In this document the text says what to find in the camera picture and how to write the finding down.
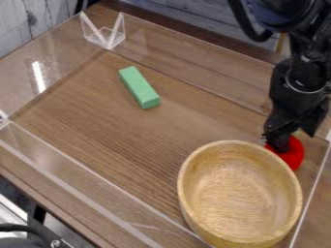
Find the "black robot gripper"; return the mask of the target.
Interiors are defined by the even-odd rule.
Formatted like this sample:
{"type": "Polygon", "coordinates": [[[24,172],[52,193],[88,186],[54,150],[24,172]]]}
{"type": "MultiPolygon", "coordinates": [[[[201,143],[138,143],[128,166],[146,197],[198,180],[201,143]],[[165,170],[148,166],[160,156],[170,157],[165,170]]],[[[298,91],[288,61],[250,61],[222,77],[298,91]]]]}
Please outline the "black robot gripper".
{"type": "Polygon", "coordinates": [[[296,114],[276,104],[270,105],[270,112],[264,124],[265,143],[278,153],[289,150],[289,137],[301,129],[312,138],[324,121],[329,110],[329,101],[323,100],[316,107],[302,114],[296,114]]]}

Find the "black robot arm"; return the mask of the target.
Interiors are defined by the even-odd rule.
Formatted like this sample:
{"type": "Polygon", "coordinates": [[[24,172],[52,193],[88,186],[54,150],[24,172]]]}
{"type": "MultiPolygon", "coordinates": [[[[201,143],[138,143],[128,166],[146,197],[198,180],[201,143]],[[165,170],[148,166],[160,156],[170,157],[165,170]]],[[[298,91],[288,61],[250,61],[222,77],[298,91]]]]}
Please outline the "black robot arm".
{"type": "Polygon", "coordinates": [[[280,153],[301,130],[313,136],[329,110],[331,0],[226,0],[238,26],[254,42],[274,33],[289,38],[289,57],[273,67],[264,124],[266,144],[280,153]]]}

